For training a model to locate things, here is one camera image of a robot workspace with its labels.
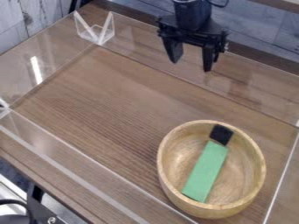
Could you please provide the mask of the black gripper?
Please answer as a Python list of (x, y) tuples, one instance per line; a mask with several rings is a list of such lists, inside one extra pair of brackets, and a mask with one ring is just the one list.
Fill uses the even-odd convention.
[(224, 8), (227, 4), (215, 4), (211, 0), (172, 0), (174, 14), (156, 20), (158, 35), (163, 40), (170, 61), (176, 63), (183, 56), (183, 45), (202, 47), (203, 70), (208, 72), (226, 52), (228, 33), (211, 19), (214, 6)]

